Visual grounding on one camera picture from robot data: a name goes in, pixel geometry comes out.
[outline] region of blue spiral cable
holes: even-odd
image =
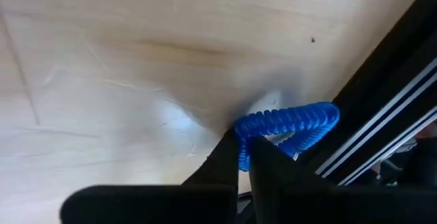
[[[302,107],[258,111],[237,120],[236,134],[240,138],[239,167],[249,170],[249,146],[251,138],[294,132],[278,144],[288,156],[303,152],[317,143],[339,121],[340,112],[330,102],[318,102]]]

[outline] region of wooden surface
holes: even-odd
[[[0,223],[180,183],[239,115],[332,99],[413,1],[0,0]]]

